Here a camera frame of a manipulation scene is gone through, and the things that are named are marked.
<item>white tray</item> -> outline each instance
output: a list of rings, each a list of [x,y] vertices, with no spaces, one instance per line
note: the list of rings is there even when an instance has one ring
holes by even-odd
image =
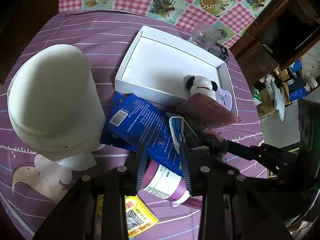
[[[115,90],[168,106],[190,98],[186,82],[204,76],[232,95],[231,111],[238,115],[226,63],[174,35],[143,26],[129,47],[115,79]]]

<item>black and white plush toy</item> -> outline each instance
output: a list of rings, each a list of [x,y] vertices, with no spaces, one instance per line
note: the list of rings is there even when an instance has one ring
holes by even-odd
[[[191,96],[196,93],[202,93],[217,100],[216,91],[218,90],[218,86],[216,82],[210,81],[206,77],[192,76],[188,79],[186,87],[190,90]]]

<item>brown fuzzy fabric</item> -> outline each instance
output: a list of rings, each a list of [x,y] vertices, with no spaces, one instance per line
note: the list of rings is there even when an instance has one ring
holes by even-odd
[[[208,128],[219,128],[240,122],[242,119],[228,111],[207,95],[196,93],[176,108],[179,114],[188,114]]]

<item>white plastic bag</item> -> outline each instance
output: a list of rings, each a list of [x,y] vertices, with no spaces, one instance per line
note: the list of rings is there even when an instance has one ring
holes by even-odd
[[[279,90],[277,88],[276,84],[271,81],[271,87],[273,90],[273,93],[275,95],[275,101],[274,101],[274,108],[278,113],[278,116],[280,117],[280,120],[283,121],[284,118],[284,98]]]

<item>metal bolt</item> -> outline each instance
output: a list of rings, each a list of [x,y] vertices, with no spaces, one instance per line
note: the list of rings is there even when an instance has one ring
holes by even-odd
[[[90,179],[91,179],[91,176],[90,175],[83,175],[82,177],[81,177],[81,179],[82,179],[82,181],[89,181]]]
[[[245,176],[242,175],[242,174],[238,174],[238,175],[237,175],[237,180],[239,180],[239,181],[245,181]]]
[[[209,167],[207,167],[207,166],[202,166],[202,167],[200,168],[200,170],[201,170],[202,172],[207,173],[207,172],[209,172],[209,171],[210,171],[210,168],[209,168]]]
[[[127,167],[126,166],[119,166],[118,168],[117,168],[117,171],[119,171],[119,172],[125,172],[127,170]]]

